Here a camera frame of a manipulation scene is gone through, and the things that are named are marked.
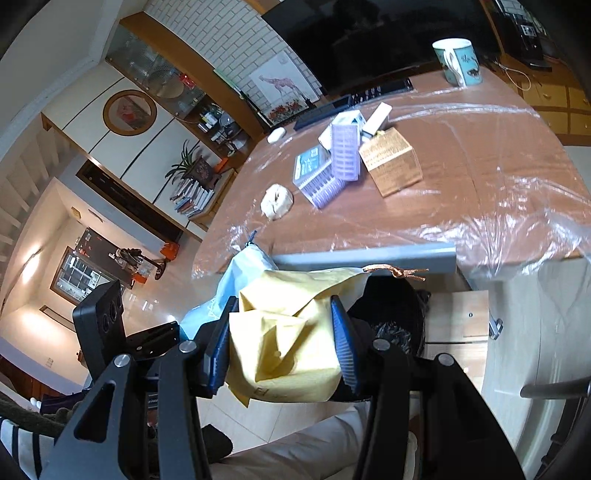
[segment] yellow pouch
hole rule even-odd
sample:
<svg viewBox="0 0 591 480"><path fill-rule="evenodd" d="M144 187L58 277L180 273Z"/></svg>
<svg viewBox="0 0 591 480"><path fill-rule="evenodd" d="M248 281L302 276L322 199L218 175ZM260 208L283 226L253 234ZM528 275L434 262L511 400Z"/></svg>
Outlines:
<svg viewBox="0 0 591 480"><path fill-rule="evenodd" d="M230 365L226 381L245 406L326 401L340 381L330 297L345 309L363 295L369 274L361 268L316 272L266 270L239 293L230 314Z"/></svg>

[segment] white cable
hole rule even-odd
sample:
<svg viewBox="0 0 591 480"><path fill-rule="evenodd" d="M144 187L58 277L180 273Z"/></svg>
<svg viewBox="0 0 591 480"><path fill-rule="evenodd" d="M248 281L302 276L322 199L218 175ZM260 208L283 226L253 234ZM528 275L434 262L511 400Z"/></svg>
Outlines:
<svg viewBox="0 0 591 480"><path fill-rule="evenodd" d="M527 92L527 91L529 91L529 90L531 89L531 80L530 80L530 77L529 77L529 76L528 76L526 73L522 72L521 70L515 70L515 69L509 68L509 67L505 67L504 65L500 64L500 63L499 63L499 62L497 62L497 61L493 61L493 63L494 63L495 65L498 65L498 66L499 66L499 68L500 68L500 69L501 69L503 72L505 72L505 74L506 74L506 75L509 77L509 80L511 81L511 83L512 83L513 85L515 85L515 86L516 86L516 87L517 87L519 90L523 90L524 92ZM529 82L529 85L527 86L527 88L523 88L523 87L521 87L520 85L517 85L517 84L515 83L515 81L514 81L514 80L511 78L511 75L509 75L509 70L510 70L510 71L512 71L512 72L515 72L515 73L521 73L521 74L522 74L522 75L523 75L525 78L527 78L527 81Z"/></svg>

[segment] mug handle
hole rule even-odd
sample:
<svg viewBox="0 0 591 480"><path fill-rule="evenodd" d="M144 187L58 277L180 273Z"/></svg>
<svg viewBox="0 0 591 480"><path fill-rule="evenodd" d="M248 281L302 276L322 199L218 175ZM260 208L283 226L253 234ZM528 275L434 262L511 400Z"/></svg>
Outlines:
<svg viewBox="0 0 591 480"><path fill-rule="evenodd" d="M443 52L443 58L445 60L445 63L447 63L449 69L456 76L458 86L465 87L466 82L464 80L464 75L462 75L462 71L459 69L460 62L457 60L456 52L454 52L453 50L445 50ZM454 60L456 61L456 65L458 65L458 68L454 66Z"/></svg>

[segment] metal screw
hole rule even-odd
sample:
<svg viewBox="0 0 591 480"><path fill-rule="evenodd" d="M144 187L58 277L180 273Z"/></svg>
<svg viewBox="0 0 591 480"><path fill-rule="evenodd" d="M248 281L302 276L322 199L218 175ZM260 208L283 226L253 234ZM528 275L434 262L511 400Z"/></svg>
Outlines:
<svg viewBox="0 0 591 480"><path fill-rule="evenodd" d="M182 353L189 353L192 352L197 348L197 345L192 340L185 340L178 346L178 349L182 351Z"/></svg>
<svg viewBox="0 0 591 480"><path fill-rule="evenodd" d="M130 360L131 360L131 357L127 353L123 353L122 355L117 355L115 357L115 366L118 368L124 367L125 365L127 365L129 363Z"/></svg>
<svg viewBox="0 0 591 480"><path fill-rule="evenodd" d="M390 349L390 342L388 342L385 338L376 338L374 340L374 348L378 352L385 352Z"/></svg>
<svg viewBox="0 0 591 480"><path fill-rule="evenodd" d="M449 353L442 353L437 359L440 364L445 365L446 367L450 367L454 364L454 359Z"/></svg>

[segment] round wooden frame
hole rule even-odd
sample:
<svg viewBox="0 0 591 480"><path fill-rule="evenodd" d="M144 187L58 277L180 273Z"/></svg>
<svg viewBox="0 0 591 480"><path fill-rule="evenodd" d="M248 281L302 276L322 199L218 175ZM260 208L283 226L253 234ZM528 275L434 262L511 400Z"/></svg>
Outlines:
<svg viewBox="0 0 591 480"><path fill-rule="evenodd" d="M150 107L150 118L148 119L148 122L146 122L146 124L143 127L138 128L137 130L121 130L120 128L116 127L109 118L109 110L113 106L113 103L115 103L121 97L127 95L135 95L137 97L140 97ZM150 96L147 93L142 92L141 90L122 90L120 92L117 92L107 100L107 102L105 103L105 107L103 108L103 122L105 123L106 127L114 134L122 135L123 137L133 137L135 135L141 135L144 132L147 132L155 121L156 103L150 98Z"/></svg>

